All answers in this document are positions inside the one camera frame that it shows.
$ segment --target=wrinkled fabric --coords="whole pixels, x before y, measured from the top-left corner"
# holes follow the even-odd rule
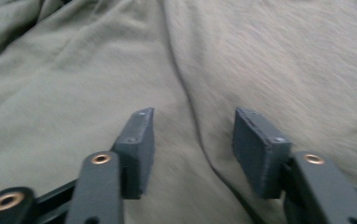
[[[234,158],[262,113],[357,186],[357,0],[0,1],[0,190],[40,196],[152,106],[148,192],[126,223],[285,223]]]

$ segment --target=gray plastic part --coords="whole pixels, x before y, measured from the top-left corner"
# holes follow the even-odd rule
[[[111,149],[120,157],[124,199],[140,199],[146,191],[155,153],[153,114],[153,108],[133,113]]]
[[[92,159],[97,155],[110,156],[111,160],[95,164]],[[65,223],[123,223],[120,165],[116,153],[98,152],[84,160]]]
[[[309,162],[308,155],[323,162]],[[313,152],[297,152],[292,174],[311,223],[357,224],[357,191],[332,161]]]
[[[233,151],[251,187],[259,197],[281,195],[281,166],[288,161],[292,143],[261,114],[237,108]]]

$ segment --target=screw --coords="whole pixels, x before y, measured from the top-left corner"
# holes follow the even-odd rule
[[[282,142],[285,142],[285,139],[280,138],[280,137],[276,137],[276,138],[274,138],[274,141],[282,143]]]
[[[131,137],[131,138],[127,138],[126,142],[135,142],[137,139]]]

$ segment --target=cloth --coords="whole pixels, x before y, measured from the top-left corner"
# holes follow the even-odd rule
[[[285,223],[234,158],[237,106],[357,186],[357,0],[0,1],[0,190],[39,196],[152,106],[126,223]]]

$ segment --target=screw hole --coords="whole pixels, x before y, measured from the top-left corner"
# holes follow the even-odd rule
[[[97,217],[90,217],[86,219],[84,224],[99,224],[100,220]]]
[[[1,205],[7,205],[9,203],[12,203],[15,198],[10,196],[5,198],[3,201],[0,202]]]
[[[111,160],[110,156],[102,154],[93,157],[93,159],[91,159],[91,162],[93,162],[94,164],[103,164],[110,160]]]
[[[350,224],[357,224],[357,218],[349,217],[349,222],[350,222]]]
[[[127,142],[135,142],[137,139],[130,137],[128,139],[126,139]]]
[[[16,206],[24,199],[21,192],[11,192],[0,196],[0,211]]]
[[[316,156],[316,155],[312,155],[312,154],[306,154],[304,156],[304,159],[310,163],[314,163],[314,164],[324,164],[324,160],[323,158]]]

